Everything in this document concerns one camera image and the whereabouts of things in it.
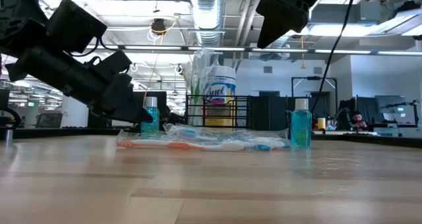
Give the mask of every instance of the light wood tabletop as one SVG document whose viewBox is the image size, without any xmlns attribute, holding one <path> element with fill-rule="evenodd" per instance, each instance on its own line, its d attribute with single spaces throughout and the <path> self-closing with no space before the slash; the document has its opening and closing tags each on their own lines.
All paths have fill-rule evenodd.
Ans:
<svg viewBox="0 0 422 224">
<path fill-rule="evenodd" d="M 0 145 L 0 223 L 422 223 L 422 150 L 117 148 L 112 136 Z"/>
</svg>

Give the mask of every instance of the yellow cable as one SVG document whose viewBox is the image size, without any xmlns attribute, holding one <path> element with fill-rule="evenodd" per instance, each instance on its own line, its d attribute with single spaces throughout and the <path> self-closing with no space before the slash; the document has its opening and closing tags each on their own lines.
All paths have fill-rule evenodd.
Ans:
<svg viewBox="0 0 422 224">
<path fill-rule="evenodd" d="M 301 37 L 301 41 L 302 41 L 302 49 L 303 49 L 303 36 Z M 304 53 L 302 53 L 302 69 L 303 68 L 306 68 L 306 66 L 305 66 L 305 54 Z"/>
<path fill-rule="evenodd" d="M 160 45 L 163 44 L 163 41 L 164 41 L 164 33 L 162 33 L 162 35 L 161 35 Z M 154 63 L 154 67 L 152 68 L 151 77 L 150 77 L 150 79 L 148 81 L 148 84 L 146 85 L 145 94 L 144 94 L 144 101 L 143 101 L 144 104 L 142 106 L 143 108 L 145 108 L 146 94 L 148 93 L 148 89 L 150 87 L 152 77 L 154 76 L 154 71 L 156 70 L 156 66 L 157 66 L 157 62 L 158 62 L 158 56 L 160 56 L 159 53 L 157 53 L 157 58 L 156 58 L 156 62 Z"/>
</svg>

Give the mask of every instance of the mouthwash bottle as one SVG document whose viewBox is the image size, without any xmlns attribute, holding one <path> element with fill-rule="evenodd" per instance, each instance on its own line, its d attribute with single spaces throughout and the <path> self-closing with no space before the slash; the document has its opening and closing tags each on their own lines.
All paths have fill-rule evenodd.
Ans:
<svg viewBox="0 0 422 224">
<path fill-rule="evenodd" d="M 298 148 L 311 147 L 312 114 L 308 99 L 296 99 L 295 111 L 291 114 L 291 142 Z"/>
<path fill-rule="evenodd" d="M 140 124 L 141 134 L 155 134 L 160 131 L 160 111 L 158 110 L 158 100 L 156 97 L 145 99 L 145 109 L 152 116 L 152 123 L 142 122 Z"/>
</svg>

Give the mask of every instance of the wall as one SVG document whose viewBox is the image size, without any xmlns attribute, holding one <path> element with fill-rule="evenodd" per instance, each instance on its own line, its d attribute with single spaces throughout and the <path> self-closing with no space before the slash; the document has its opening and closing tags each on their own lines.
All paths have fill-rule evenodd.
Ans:
<svg viewBox="0 0 422 224">
<path fill-rule="evenodd" d="M 264 66 L 272 66 L 272 74 L 265 74 Z M 302 61 L 292 63 L 290 61 L 243 60 L 237 71 L 236 95 L 258 96 L 259 91 L 278 91 L 281 96 L 291 96 L 291 77 L 315 76 L 314 67 L 322 67 L 325 70 L 325 62 L 322 60 L 306 60 L 306 69 L 301 69 L 301 66 Z M 295 96 L 306 96 L 309 92 L 318 91 L 320 83 L 321 81 L 302 81 L 295 89 Z M 332 90 L 326 83 L 323 91 L 331 92 Z"/>
<path fill-rule="evenodd" d="M 351 79 L 351 56 L 342 57 L 330 65 L 331 77 L 337 78 L 338 82 L 338 103 L 342 100 L 348 100 L 353 97 L 352 79 Z M 330 96 L 331 114 L 336 113 L 336 98 L 334 92 Z"/>
<path fill-rule="evenodd" d="M 421 70 L 418 57 L 351 56 L 353 96 L 405 96 L 407 101 L 421 101 Z M 413 110 L 405 107 L 400 122 L 413 122 Z"/>
<path fill-rule="evenodd" d="M 75 98 L 64 96 L 61 112 L 63 114 L 61 120 L 62 128 L 65 126 L 88 126 L 88 107 Z"/>
</svg>

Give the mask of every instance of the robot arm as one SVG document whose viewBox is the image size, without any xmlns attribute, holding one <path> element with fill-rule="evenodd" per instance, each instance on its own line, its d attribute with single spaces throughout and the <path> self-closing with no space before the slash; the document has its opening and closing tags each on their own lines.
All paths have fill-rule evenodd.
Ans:
<svg viewBox="0 0 422 224">
<path fill-rule="evenodd" d="M 132 63 L 116 51 L 97 65 L 80 63 L 71 52 L 82 53 L 92 39 L 97 45 L 107 26 L 63 0 L 50 19 L 38 0 L 0 0 L 0 53 L 18 58 L 6 65 L 11 81 L 28 74 L 86 104 L 110 119 L 152 122 L 133 95 L 132 78 L 122 73 Z"/>
<path fill-rule="evenodd" d="M 264 22 L 257 46 L 263 49 L 290 30 L 302 31 L 308 24 L 309 8 L 316 1 L 260 0 L 256 12 L 264 17 Z"/>
</svg>

